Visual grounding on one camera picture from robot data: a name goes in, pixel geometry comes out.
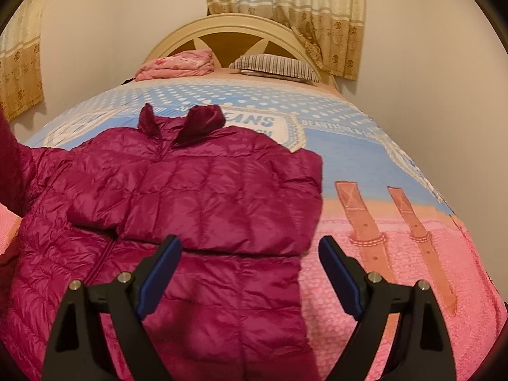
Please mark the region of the beige side wall curtain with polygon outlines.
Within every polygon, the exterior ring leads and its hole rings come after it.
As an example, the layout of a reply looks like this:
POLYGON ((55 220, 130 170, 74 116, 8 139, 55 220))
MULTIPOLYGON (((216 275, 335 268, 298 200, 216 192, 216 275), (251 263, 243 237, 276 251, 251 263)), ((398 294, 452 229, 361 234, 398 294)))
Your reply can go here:
POLYGON ((1 108, 11 121, 44 100, 40 35, 46 0, 23 0, 1 34, 1 108))

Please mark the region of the blue and pink bedspread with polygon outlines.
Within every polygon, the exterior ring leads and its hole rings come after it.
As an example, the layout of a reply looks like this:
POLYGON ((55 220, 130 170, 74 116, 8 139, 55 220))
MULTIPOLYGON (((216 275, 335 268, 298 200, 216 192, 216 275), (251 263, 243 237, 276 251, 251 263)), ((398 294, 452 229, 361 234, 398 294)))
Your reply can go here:
POLYGON ((133 82, 100 93, 49 123, 31 147, 71 150, 111 128, 136 127, 145 105, 170 118, 216 105, 228 126, 321 157, 322 208, 298 278, 316 380, 328 375, 355 326, 318 261, 318 239, 325 235, 391 283, 427 280, 444 314, 458 379, 480 367, 505 326, 505 304, 465 226, 366 114, 328 87, 212 73, 133 82))

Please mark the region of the folded pink blanket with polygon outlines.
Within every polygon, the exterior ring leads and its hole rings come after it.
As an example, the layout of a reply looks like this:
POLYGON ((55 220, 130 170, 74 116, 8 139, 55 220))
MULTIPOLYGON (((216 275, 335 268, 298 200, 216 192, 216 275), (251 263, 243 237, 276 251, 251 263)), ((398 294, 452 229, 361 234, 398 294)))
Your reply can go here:
POLYGON ((213 52, 209 48, 178 52, 150 60, 137 70, 134 80, 200 77, 214 71, 213 52))

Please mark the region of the magenta quilted down jacket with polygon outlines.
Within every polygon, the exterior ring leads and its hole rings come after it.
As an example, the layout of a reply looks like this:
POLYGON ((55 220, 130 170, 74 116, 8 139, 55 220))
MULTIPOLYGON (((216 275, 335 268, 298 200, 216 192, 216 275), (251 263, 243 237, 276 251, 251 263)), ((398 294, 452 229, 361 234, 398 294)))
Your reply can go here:
POLYGON ((1 124, 1 203, 21 224, 1 258, 1 343, 39 380, 74 280, 129 272, 168 236, 183 253, 144 322, 175 380, 316 380, 299 273, 322 208, 322 160, 228 126, 216 105, 141 109, 71 149, 1 124))

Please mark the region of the striped grey pillow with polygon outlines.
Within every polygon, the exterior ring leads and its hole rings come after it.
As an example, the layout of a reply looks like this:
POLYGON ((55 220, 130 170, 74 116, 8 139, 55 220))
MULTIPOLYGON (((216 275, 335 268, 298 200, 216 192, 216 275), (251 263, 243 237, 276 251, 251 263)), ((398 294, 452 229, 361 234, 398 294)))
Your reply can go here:
POLYGON ((296 58, 260 53, 244 55, 231 64, 230 69, 249 70, 265 74, 290 77, 297 80, 319 83, 320 79, 312 67, 296 58))

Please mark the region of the beige patterned window curtain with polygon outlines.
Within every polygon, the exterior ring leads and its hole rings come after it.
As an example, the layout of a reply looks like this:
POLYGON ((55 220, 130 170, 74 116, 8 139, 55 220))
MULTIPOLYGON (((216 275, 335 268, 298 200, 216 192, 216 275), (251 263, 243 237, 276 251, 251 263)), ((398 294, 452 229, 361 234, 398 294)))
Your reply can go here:
POLYGON ((271 19, 291 29, 318 68, 358 79, 366 0, 207 0, 212 15, 238 13, 271 19))

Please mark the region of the cream arched wooden headboard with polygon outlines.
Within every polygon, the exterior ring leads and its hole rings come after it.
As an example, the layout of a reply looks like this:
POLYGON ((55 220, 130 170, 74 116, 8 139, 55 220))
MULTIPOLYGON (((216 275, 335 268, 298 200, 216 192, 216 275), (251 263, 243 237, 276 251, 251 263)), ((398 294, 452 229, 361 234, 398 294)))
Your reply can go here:
POLYGON ((319 70, 292 31, 280 23, 247 14, 220 14, 203 17, 167 35, 147 56, 147 60, 167 57, 188 49, 208 48, 214 64, 229 66, 243 55, 268 53, 306 62, 319 81, 335 89, 338 84, 331 74, 319 70))

